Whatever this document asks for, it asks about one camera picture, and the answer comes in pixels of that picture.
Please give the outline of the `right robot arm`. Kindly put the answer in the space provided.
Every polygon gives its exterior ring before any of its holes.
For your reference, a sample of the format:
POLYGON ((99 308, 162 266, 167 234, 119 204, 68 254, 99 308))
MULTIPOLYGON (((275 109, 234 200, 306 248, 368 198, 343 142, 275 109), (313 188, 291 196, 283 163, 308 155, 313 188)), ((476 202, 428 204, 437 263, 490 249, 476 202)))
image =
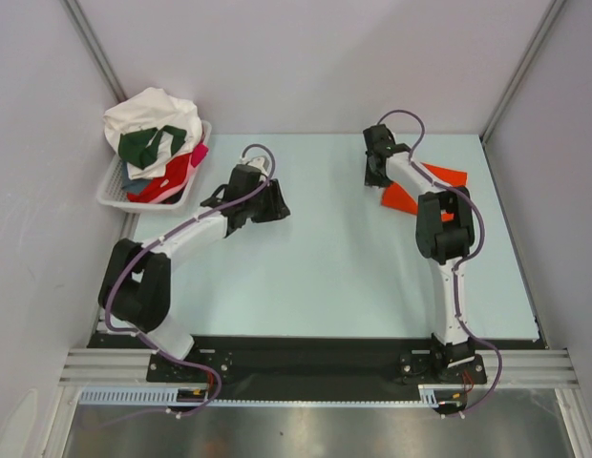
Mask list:
POLYGON ((470 255, 475 242, 473 210, 467 188, 452 187, 430 167, 410 157, 411 148, 396 143, 383 124, 364 132, 365 184, 389 188, 393 184, 416 202, 415 242, 429 262, 435 304, 435 338, 444 345, 468 341, 463 328, 464 275, 458 264, 470 255))

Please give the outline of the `orange t shirt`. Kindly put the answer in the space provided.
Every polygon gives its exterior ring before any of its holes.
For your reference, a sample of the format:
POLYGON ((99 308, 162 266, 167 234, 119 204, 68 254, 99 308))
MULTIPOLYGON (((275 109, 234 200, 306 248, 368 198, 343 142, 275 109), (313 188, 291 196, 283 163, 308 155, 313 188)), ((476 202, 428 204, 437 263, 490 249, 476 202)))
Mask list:
MULTIPOLYGON (((463 171, 443 168, 429 163, 423 166, 436 178, 445 181, 450 186, 459 187, 467 185, 468 174, 463 171)), ((417 215, 417 203, 398 183, 393 183, 385 189, 381 197, 381 205, 407 214, 417 215)))

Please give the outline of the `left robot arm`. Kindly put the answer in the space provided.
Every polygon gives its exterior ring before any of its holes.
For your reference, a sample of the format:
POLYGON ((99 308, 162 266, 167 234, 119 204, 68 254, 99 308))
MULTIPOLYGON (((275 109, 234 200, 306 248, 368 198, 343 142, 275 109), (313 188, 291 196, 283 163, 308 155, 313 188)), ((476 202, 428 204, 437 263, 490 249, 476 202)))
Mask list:
POLYGON ((113 248, 98 302, 108 318, 166 355, 179 380, 195 379, 201 357, 194 338, 170 314, 172 274, 190 256, 228 238, 247 222, 266 223, 290 215, 272 169, 254 162, 236 165, 228 182, 201 203, 192 217, 168 233, 137 242, 121 239, 113 248))

